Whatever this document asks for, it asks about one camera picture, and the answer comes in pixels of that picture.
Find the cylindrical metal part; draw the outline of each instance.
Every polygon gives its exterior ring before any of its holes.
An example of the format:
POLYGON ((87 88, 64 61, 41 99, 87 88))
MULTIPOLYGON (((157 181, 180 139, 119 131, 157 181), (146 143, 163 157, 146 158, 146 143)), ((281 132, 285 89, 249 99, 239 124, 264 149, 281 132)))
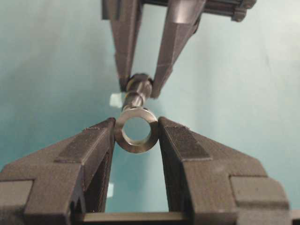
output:
POLYGON ((158 140, 158 120, 148 109, 143 108, 152 92, 152 81, 146 74, 135 74, 127 84, 127 94, 123 111, 115 123, 115 139, 119 146, 132 153, 142 153, 151 149, 158 140), (125 123, 132 118, 142 118, 150 125, 150 133, 142 140, 129 138, 123 130, 125 123))
POLYGON ((142 107, 152 92, 152 83, 149 76, 147 74, 133 75, 127 84, 126 91, 123 110, 135 106, 142 107))

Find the metal ring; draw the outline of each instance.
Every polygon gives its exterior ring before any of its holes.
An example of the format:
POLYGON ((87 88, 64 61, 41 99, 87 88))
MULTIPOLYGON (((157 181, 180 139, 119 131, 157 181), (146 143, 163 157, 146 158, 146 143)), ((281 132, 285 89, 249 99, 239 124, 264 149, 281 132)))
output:
POLYGON ((151 149, 158 141, 158 120, 149 110, 142 107, 132 107, 122 112, 121 116, 116 120, 114 136, 124 150, 131 153, 143 153, 151 149), (139 117, 147 121, 150 125, 150 133, 142 140, 136 141, 129 138, 123 131, 123 127, 127 120, 139 117))

